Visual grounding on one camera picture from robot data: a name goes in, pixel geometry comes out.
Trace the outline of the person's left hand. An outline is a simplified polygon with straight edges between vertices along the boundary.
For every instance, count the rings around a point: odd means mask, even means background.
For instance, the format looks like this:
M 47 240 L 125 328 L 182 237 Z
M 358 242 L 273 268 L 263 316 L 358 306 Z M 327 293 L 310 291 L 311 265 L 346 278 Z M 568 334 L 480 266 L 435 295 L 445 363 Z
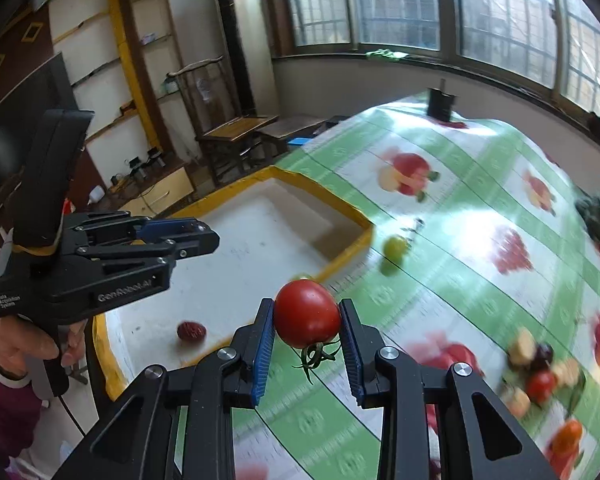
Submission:
M 61 357 L 62 366 L 73 366 L 84 357 L 86 322 L 69 326 L 67 348 L 59 351 L 53 338 L 21 318 L 0 318 L 0 373 L 18 380 L 28 374 L 26 356 L 38 360 Z

